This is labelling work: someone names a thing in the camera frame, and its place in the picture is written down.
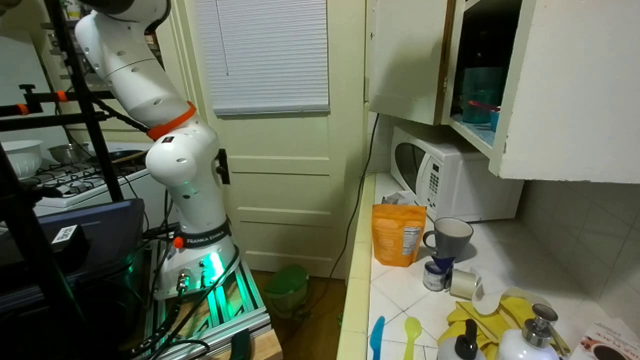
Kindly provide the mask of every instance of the cabinet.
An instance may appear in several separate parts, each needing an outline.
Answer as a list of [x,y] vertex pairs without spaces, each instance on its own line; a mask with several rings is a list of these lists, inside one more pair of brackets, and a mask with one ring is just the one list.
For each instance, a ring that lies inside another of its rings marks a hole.
[[[640,3],[377,0],[368,7],[371,111],[451,126],[499,177],[640,183],[633,46]],[[497,36],[479,60],[474,47],[487,41],[487,29]],[[487,61],[506,74],[496,132],[460,116],[460,74]]]

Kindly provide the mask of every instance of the black pump cap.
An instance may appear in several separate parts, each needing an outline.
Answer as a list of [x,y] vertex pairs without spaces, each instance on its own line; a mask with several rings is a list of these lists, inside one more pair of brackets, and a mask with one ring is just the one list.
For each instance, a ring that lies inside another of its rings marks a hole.
[[478,352],[478,344],[476,343],[477,325],[476,322],[471,319],[467,319],[465,325],[467,326],[467,330],[464,335],[458,336],[454,349],[460,359],[474,360]]

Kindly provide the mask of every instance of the window blind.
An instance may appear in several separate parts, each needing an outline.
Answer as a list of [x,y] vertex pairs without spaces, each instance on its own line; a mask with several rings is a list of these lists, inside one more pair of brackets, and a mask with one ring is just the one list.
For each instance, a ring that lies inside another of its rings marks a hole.
[[217,115],[329,111],[326,0],[196,0]]

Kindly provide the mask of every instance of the white bowl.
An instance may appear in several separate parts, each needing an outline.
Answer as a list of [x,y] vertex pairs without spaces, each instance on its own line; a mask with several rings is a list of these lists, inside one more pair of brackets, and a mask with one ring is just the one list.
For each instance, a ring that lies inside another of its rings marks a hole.
[[2,143],[13,171],[19,179],[34,176],[36,170],[42,165],[41,143],[41,140],[18,140]]

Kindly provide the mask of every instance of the wooden floor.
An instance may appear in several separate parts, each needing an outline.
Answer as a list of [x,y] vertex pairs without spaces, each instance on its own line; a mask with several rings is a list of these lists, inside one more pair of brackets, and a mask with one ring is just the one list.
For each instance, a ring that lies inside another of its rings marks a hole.
[[[273,273],[260,271],[251,271],[251,273],[262,299],[267,304],[273,328],[282,345],[284,359],[335,359],[340,337],[339,316],[344,309],[347,292],[344,280],[331,280],[326,295],[313,309],[310,317],[302,322],[295,322],[276,317],[270,309],[271,304],[266,300],[264,287]],[[316,303],[325,286],[326,279],[319,277],[309,279],[307,306]]]

